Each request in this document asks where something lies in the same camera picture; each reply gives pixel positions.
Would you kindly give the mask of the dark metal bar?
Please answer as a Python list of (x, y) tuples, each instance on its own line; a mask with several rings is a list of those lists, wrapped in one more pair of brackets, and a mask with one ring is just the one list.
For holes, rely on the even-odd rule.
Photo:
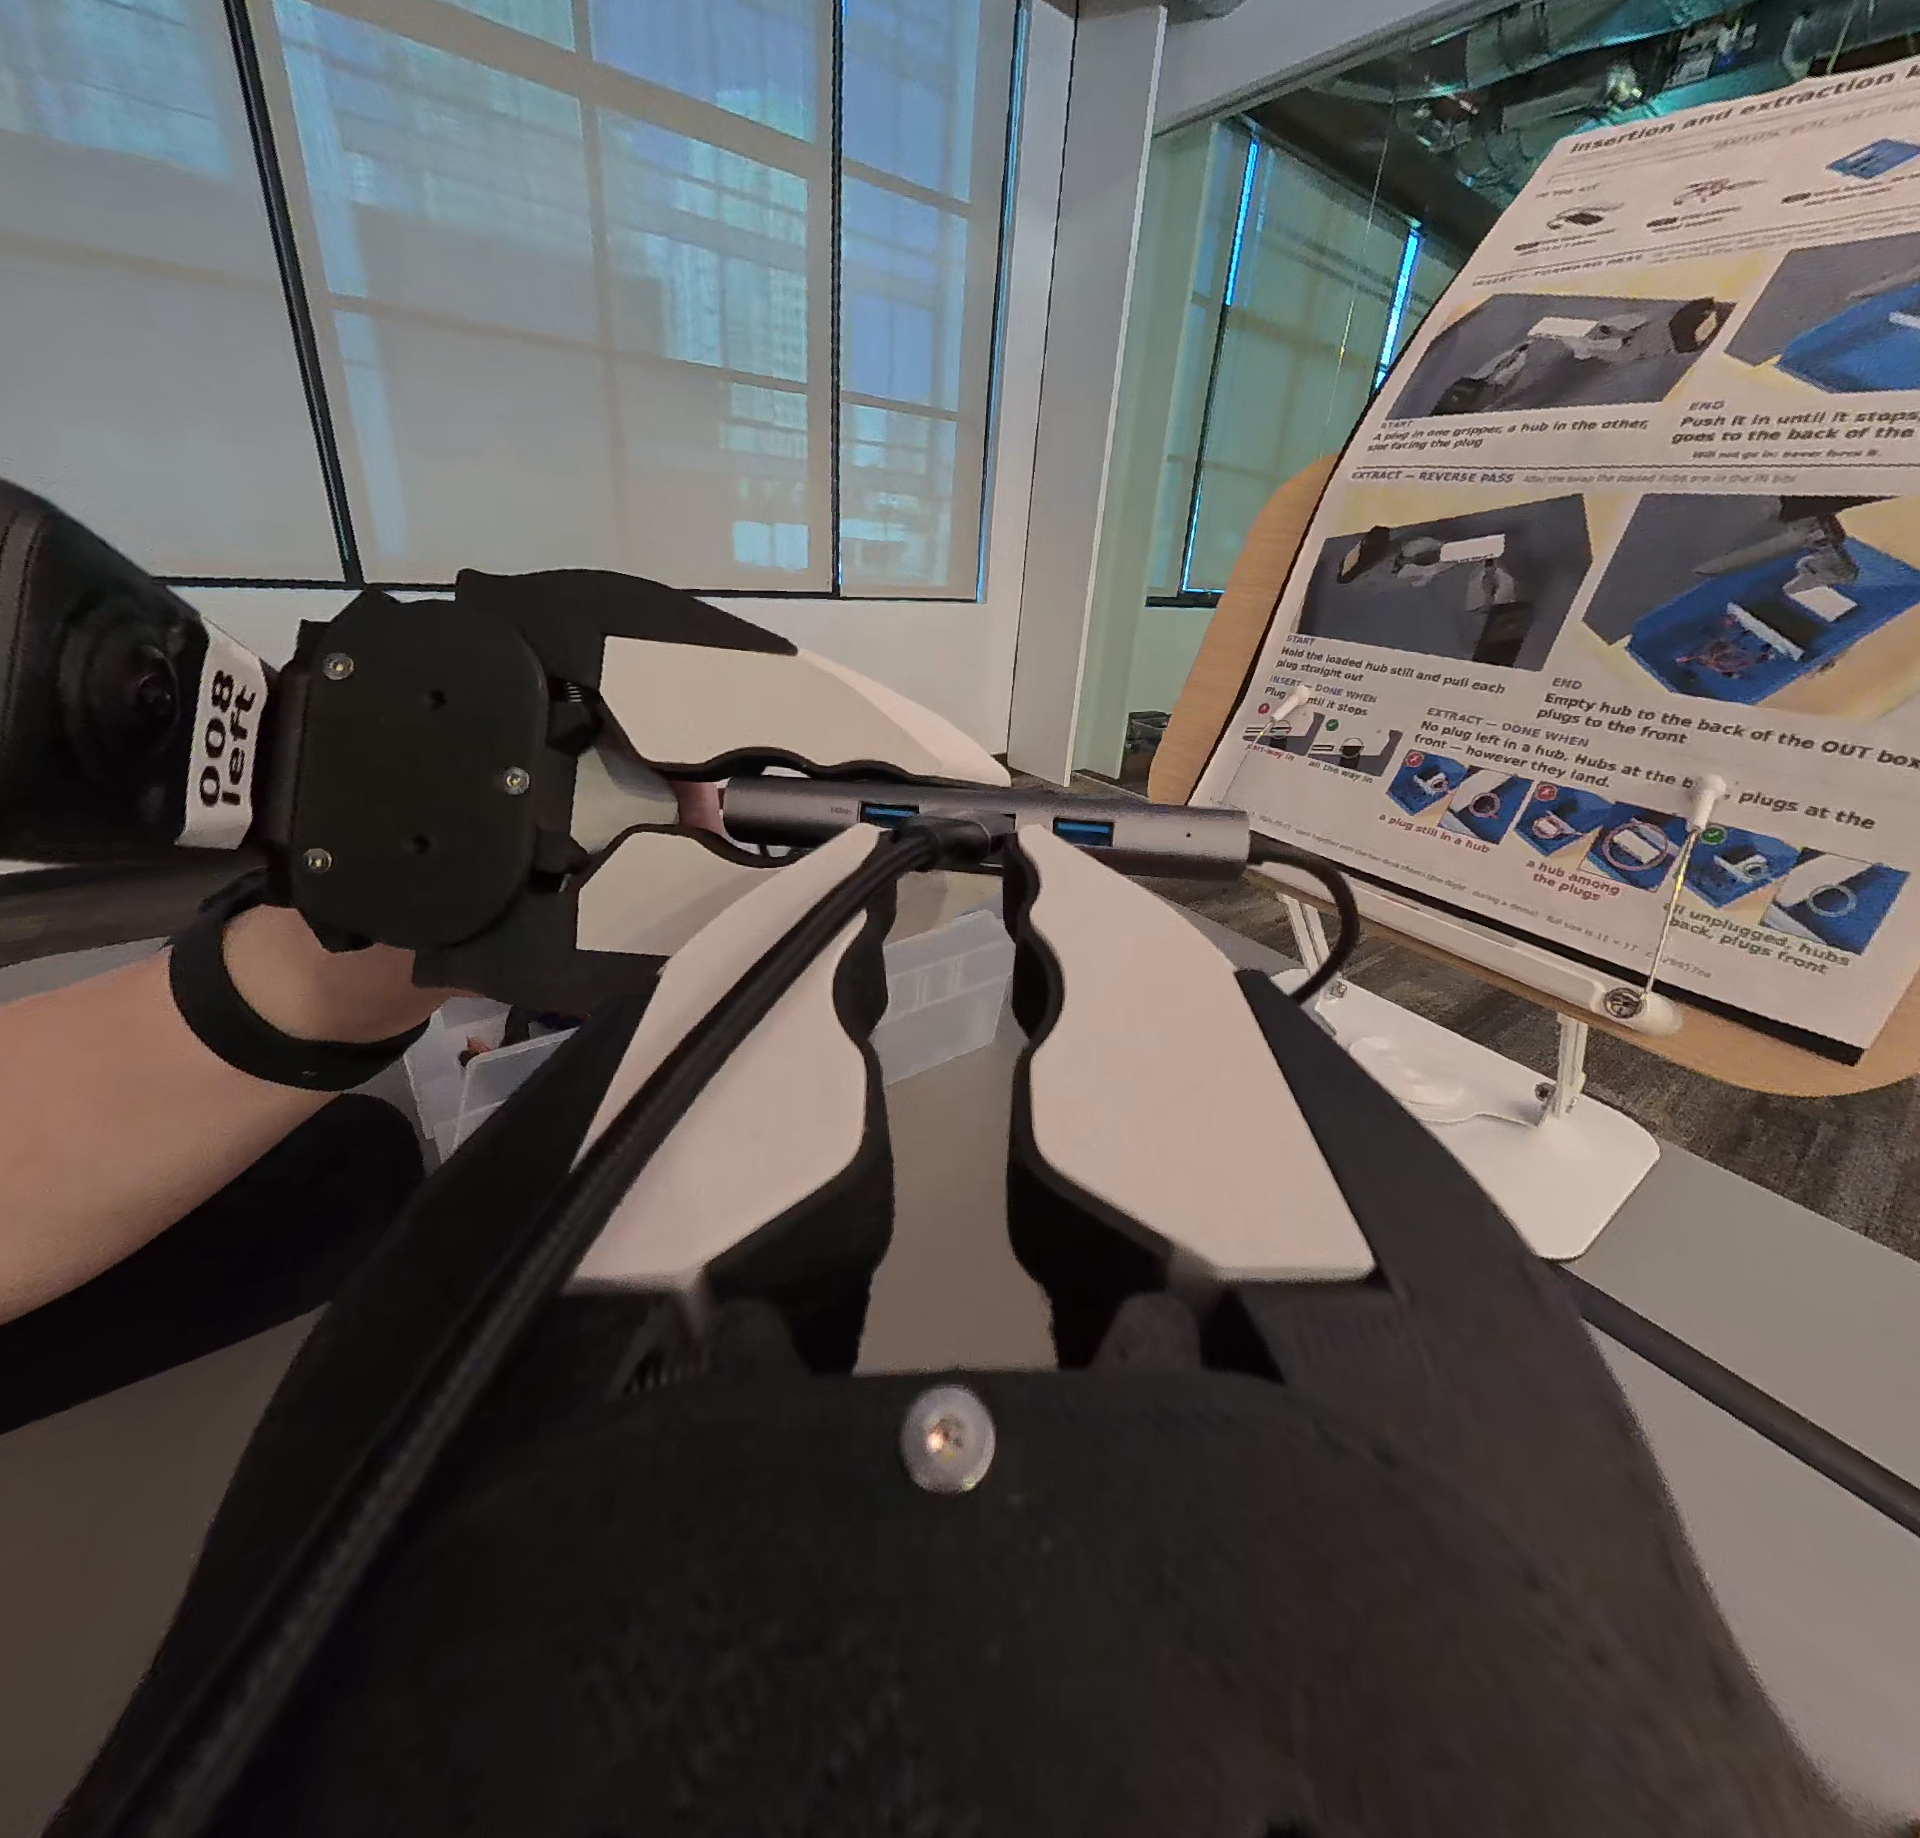
[(1763, 1392), (1748, 1379), (1643, 1318), (1586, 1276), (1577, 1276), (1570, 1266), (1559, 1266), (1557, 1273), (1590, 1329), (1643, 1358), (1676, 1385), (1730, 1414), (1801, 1466), (1888, 1518), (1911, 1536), (1917, 1534), (1917, 1485), (1911, 1479), (1891, 1472), (1831, 1429), (1820, 1428), (1781, 1397)]

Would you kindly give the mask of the printed instruction poster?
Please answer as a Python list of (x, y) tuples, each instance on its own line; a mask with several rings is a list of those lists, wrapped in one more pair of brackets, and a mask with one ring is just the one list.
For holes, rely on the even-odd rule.
[(1355, 424), (1193, 798), (1859, 1062), (1914, 985), (1914, 57), (1564, 138)]

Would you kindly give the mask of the black USB cable grey plug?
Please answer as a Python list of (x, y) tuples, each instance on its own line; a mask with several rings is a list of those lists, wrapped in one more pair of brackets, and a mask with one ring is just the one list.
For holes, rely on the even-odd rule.
[(781, 864), (741, 905), (787, 918), (737, 928), (730, 906), (667, 963), (636, 1042), (656, 1044), (661, 1026), (653, 1017), (677, 989), (689, 1010), (671, 1045), (539, 1200), (504, 1218), (496, 1232), (471, 1213), (455, 1219), (468, 1232), (468, 1285), (439, 1320), (422, 1318), (415, 1346), (395, 1363), (391, 1400), (344, 1437), (333, 1489), (268, 1552), (247, 1604), (194, 1654), (194, 1673), (169, 1698), (132, 1700), (48, 1832), (206, 1831), (482, 1396), (697, 1098), (904, 874), (987, 852), (1003, 833), (984, 808), (909, 814), (892, 830), (854, 825), (838, 837), (853, 848), (853, 864), (825, 889), (801, 905), (788, 889), (829, 872), (819, 848)]

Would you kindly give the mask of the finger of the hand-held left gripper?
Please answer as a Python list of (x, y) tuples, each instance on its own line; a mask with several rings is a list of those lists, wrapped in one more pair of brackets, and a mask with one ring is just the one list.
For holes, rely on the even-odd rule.
[(841, 883), (841, 858), (765, 858), (705, 830), (639, 825), (582, 880), (573, 947), (586, 957), (755, 956)]
[(599, 675), (637, 763), (670, 779), (776, 764), (836, 779), (1008, 784), (1008, 770), (945, 716), (812, 649), (610, 635)]

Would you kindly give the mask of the person's left hand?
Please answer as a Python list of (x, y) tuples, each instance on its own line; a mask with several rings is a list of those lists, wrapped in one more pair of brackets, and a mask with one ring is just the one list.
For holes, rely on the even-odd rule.
[(377, 1044), (424, 1024), (466, 989), (419, 985), (393, 945), (330, 950), (285, 906), (253, 905), (223, 930), (228, 980), (270, 1028), (294, 1039)]

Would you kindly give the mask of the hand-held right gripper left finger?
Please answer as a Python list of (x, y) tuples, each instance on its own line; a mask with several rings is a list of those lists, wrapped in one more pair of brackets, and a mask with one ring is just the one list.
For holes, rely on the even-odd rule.
[[(727, 905), (664, 963), (579, 1159), (722, 995), (882, 833), (858, 824)], [(569, 1279), (573, 1297), (671, 1297), (697, 1318), (758, 1297), (792, 1321), (860, 1321), (893, 1233), (893, 1153), (871, 1031), (893, 891), (841, 927), (753, 1022), (637, 1174)]]

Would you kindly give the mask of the grey slim USB hub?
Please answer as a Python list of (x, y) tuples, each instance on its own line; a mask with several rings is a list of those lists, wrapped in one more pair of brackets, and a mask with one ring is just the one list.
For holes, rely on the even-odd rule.
[(858, 824), (897, 830), (919, 818), (975, 818), (984, 848), (959, 850), (959, 869), (989, 869), (1022, 828), (1044, 830), (1123, 874), (1226, 880), (1252, 856), (1245, 814), (1089, 796), (1036, 787), (915, 784), (808, 774), (735, 774), (722, 784), (722, 824), (753, 848), (816, 848)]

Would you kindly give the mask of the black wrist band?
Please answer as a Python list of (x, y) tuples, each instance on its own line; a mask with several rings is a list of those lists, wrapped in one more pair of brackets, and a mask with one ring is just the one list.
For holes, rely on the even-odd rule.
[(184, 1026), (218, 1060), (256, 1083), (323, 1094), (371, 1083), (419, 1042), (427, 1022), (378, 1042), (336, 1042), (285, 1033), (259, 1017), (228, 969), (225, 934), (233, 917), (263, 899), (263, 872), (244, 872), (208, 895), (172, 938), (167, 985)]

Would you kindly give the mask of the clear plastic bin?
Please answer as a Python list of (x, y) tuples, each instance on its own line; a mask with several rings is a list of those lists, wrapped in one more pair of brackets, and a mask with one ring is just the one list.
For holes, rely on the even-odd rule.
[[(1014, 966), (1000, 914), (980, 910), (892, 938), (882, 966), (890, 998), (871, 1045), (884, 1086), (994, 1042)], [(452, 1155), (579, 1024), (579, 1017), (538, 1017), (501, 1001), (457, 1000), (438, 1010), (402, 1055), (424, 1167)]]

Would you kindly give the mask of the black mesh wrist rest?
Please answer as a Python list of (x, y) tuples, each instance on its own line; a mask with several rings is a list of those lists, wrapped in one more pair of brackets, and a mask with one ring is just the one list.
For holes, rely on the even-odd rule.
[(424, 1181), (413, 1122), (347, 1094), (106, 1273), (3, 1327), (3, 1429), (323, 1307)]

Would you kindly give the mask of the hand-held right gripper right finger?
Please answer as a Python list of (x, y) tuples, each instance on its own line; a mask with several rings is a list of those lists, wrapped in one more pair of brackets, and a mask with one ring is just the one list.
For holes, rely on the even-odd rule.
[(1022, 1031), (1008, 1117), (1014, 1253), (1058, 1321), (1162, 1288), (1345, 1284), (1376, 1271), (1261, 1026), (1298, 1022), (1195, 923), (1040, 825), (1003, 848)]

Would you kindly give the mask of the window with white blinds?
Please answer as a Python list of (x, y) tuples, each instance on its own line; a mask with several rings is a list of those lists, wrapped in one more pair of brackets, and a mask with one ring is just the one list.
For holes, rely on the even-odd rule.
[(5, 479), (181, 582), (978, 599), (1029, 0), (3, 0)]

